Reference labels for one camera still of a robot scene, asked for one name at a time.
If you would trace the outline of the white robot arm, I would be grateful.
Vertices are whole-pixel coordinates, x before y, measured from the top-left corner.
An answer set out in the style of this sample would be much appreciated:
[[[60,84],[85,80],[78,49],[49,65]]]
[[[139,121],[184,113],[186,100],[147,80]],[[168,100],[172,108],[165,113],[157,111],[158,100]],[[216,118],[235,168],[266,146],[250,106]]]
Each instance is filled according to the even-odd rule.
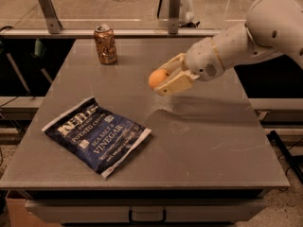
[[[210,81],[238,65],[268,61],[284,54],[303,68],[303,8],[295,0],[256,0],[246,21],[193,44],[149,77],[160,96]]]

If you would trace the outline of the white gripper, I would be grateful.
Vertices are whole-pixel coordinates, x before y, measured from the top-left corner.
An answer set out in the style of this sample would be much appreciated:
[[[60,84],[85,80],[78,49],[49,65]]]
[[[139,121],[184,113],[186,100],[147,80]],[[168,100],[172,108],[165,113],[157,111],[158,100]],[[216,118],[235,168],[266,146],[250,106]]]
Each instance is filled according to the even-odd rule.
[[[186,54],[180,53],[159,67],[159,70],[165,70],[169,74],[177,69],[182,71],[169,76],[154,89],[158,95],[171,96],[183,92],[190,89],[196,79],[210,81],[225,72],[218,49],[211,38],[200,40]]]

